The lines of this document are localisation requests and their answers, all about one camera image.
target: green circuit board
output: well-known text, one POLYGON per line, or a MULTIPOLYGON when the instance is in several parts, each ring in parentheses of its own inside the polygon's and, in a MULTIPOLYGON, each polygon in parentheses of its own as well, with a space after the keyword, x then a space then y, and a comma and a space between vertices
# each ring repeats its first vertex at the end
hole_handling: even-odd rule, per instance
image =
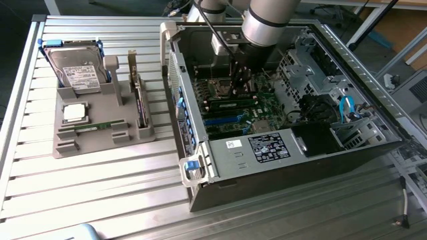
POLYGON ((198 79, 192 83, 210 139, 278 130, 286 116, 266 76, 258 74, 252 77, 247 84, 250 91, 239 93, 238 98, 227 97, 227 84, 227 78, 198 79), (236 118, 238 121, 223 123, 236 118))

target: hard drive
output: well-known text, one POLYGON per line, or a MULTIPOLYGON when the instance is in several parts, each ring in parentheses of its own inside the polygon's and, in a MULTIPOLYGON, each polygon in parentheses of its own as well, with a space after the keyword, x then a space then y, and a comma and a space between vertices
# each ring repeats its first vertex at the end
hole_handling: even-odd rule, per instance
POLYGON ((100 92, 100 84, 109 82, 103 64, 100 41, 39 41, 40 51, 49 62, 60 87, 72 87, 76 94, 100 92))

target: floor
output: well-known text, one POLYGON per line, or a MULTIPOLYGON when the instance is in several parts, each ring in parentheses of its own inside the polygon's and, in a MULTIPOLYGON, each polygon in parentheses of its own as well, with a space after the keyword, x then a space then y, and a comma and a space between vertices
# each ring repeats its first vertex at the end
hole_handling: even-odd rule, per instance
MULTIPOLYGON (((95 4, 88 4, 88 0, 56 0, 59 10, 63 15, 71 16, 160 16, 164 13, 168 0, 99 0, 95 4)), ((302 3, 298 7, 294 18, 319 19, 322 23, 331 26, 346 42, 355 33, 360 22, 354 22, 354 16, 346 15, 343 27, 335 27, 339 22, 332 18, 332 9, 318 10, 310 14, 310 9, 315 4, 302 3)), ((27 32, 33 14, 49 14, 43 0, 0 0, 0 44, 3 54, 0 54, 0 122, 5 114, 15 76, 27 38, 27 32)), ((238 17, 232 9, 227 9, 230 16, 238 17)), ((372 39, 367 38, 355 54, 366 64, 372 73, 378 72, 386 63, 396 55, 394 50, 379 45, 372 39)), ((404 62, 399 62, 391 70, 391 74, 400 75, 400 79, 407 79, 415 71, 404 62)))

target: slotted aluminum surface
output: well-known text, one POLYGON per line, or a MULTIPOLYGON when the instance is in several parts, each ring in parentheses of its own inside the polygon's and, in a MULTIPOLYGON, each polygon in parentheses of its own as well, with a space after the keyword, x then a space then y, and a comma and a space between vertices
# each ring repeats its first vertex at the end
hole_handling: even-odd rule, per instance
POLYGON ((52 239, 81 223, 92 224, 101 239, 426 239, 427 216, 412 195, 411 229, 391 224, 402 214, 403 196, 387 157, 344 175, 188 212, 160 73, 159 25, 167 20, 49 16, 36 23, 0 138, 8 145, 1 155, 0 239, 52 239), (155 142, 52 158, 56 77, 37 53, 39 37, 99 37, 105 54, 119 55, 120 80, 128 78, 128 50, 136 50, 155 142))

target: warning label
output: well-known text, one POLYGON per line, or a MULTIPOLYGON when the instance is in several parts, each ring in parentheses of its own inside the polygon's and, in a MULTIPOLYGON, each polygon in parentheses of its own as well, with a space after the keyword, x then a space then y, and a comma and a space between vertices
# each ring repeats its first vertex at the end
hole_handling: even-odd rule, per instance
POLYGON ((100 81, 96 77, 96 71, 92 65, 67 66, 63 70, 65 72, 68 82, 75 90, 100 87, 100 81))
POLYGON ((248 142, 259 163, 291 157, 279 133, 250 137, 248 142))

